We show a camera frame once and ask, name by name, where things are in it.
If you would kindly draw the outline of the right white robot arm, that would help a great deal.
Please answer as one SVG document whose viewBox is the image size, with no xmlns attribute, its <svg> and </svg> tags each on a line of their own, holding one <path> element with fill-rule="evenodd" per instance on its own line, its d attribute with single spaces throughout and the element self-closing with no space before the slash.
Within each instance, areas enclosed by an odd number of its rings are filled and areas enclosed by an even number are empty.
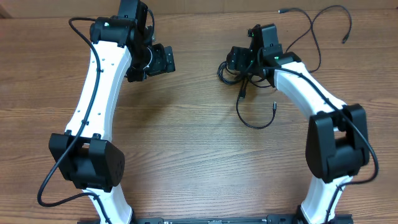
<svg viewBox="0 0 398 224">
<path fill-rule="evenodd" d="M 248 48 L 233 47 L 224 67 L 238 72 L 245 84 L 257 76 L 285 94 L 308 119 L 305 159 L 313 177 L 297 213 L 269 215 L 269 223 L 352 223 L 351 215 L 336 215 L 344 189 L 373 154 L 368 142 L 366 112 L 348 106 L 314 79 L 293 52 L 283 52 L 274 24 L 248 30 Z"/>
</svg>

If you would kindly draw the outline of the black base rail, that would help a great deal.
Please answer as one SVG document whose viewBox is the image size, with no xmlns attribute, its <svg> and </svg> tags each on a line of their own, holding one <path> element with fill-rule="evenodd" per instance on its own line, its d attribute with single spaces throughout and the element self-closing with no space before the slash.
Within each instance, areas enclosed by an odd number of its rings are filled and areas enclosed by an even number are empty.
<svg viewBox="0 0 398 224">
<path fill-rule="evenodd" d="M 304 224 L 295 215 L 267 215 L 239 218 L 135 218 L 135 224 Z"/>
</svg>

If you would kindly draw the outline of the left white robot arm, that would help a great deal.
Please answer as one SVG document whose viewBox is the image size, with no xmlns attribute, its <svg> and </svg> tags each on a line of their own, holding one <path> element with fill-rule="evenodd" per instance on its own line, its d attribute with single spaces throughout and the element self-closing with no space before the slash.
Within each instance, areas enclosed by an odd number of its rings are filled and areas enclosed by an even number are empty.
<svg viewBox="0 0 398 224">
<path fill-rule="evenodd" d="M 65 180 L 89 197 L 100 223 L 134 223 L 121 187 L 125 157 L 112 143 L 122 82 L 141 82 L 175 71 L 171 47 L 154 42 L 152 11 L 140 0 L 123 0 L 112 17 L 90 19 L 90 65 L 76 110 L 49 150 Z"/>
</svg>

